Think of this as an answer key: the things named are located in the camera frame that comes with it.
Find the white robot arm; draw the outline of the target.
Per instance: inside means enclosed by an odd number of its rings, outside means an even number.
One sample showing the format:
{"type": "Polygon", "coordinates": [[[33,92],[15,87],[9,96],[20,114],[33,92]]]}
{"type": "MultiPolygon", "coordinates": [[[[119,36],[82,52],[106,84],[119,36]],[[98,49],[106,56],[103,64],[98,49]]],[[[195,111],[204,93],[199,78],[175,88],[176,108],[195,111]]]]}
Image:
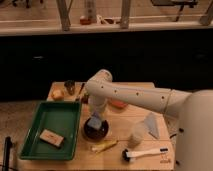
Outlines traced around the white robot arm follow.
{"type": "Polygon", "coordinates": [[[101,69],[86,82],[86,91],[95,109],[116,99],[178,117],[175,171],[213,171],[213,89],[187,92],[122,85],[101,69]]]}

